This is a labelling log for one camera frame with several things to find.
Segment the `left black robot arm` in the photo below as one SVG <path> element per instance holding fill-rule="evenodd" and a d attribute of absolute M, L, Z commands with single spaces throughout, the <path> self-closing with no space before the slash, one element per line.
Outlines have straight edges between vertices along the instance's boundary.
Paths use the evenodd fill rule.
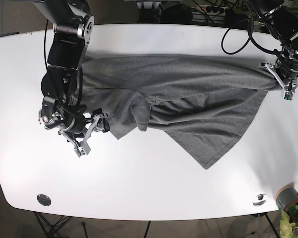
<path fill-rule="evenodd" d="M 275 66 L 271 67 L 268 63 L 265 68 L 275 77 L 281 88 L 286 94 L 290 95 L 298 88 L 298 17 L 292 14 L 283 0 L 247 0 L 250 18 L 248 22 L 248 39 L 245 44 L 235 52 L 227 52 L 224 49 L 224 40 L 221 41 L 221 48 L 227 55 L 235 55 L 243 50 L 249 42 L 259 50 L 277 57 Z M 273 38 L 280 41 L 282 49 L 268 50 L 260 46 L 253 38 L 254 21 L 253 13 L 256 13 L 257 20 L 264 23 Z"/>

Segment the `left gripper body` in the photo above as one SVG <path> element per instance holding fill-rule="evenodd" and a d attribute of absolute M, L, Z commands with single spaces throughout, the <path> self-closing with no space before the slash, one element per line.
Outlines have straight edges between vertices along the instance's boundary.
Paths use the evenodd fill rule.
<path fill-rule="evenodd" d="M 289 71 L 280 65 L 259 63 L 259 67 L 268 70 L 286 92 L 295 92 L 298 88 L 298 71 Z"/>

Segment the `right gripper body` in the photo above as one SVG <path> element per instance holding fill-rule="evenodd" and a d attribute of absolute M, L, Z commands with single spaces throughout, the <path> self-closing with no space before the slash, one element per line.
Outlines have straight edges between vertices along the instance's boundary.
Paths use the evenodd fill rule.
<path fill-rule="evenodd" d="M 92 116 L 91 119 L 77 123 L 71 129 L 60 129 L 58 134 L 62 135 L 67 142 L 71 143 L 74 147 L 76 145 L 86 144 L 88 139 L 91 137 L 91 134 L 94 132 L 93 129 L 95 128 L 99 118 L 99 115 Z"/>

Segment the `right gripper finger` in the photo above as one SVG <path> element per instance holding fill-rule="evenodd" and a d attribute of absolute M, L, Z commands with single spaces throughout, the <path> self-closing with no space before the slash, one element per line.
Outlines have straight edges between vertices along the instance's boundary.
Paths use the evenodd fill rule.
<path fill-rule="evenodd" d="M 95 132 L 99 132 L 102 131 L 103 133 L 109 132 L 110 131 L 110 125 L 109 122 L 107 120 L 108 114 L 104 113 L 103 110 L 101 108 L 96 109 L 92 112 L 92 115 L 99 115 L 100 118 L 95 126 L 95 128 L 93 129 L 93 131 Z"/>

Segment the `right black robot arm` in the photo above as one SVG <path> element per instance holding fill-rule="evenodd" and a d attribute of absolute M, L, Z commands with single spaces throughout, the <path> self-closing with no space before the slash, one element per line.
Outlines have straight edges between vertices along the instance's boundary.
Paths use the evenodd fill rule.
<path fill-rule="evenodd" d="M 44 96 L 39 123 L 46 129 L 59 129 L 80 157 L 91 151 L 87 140 L 95 131 L 108 132 L 107 114 L 96 109 L 85 117 L 81 103 L 82 60 L 89 45 L 94 16 L 84 0 L 36 0 L 34 5 L 53 25 L 54 38 L 44 52 L 46 74 L 41 81 Z"/>

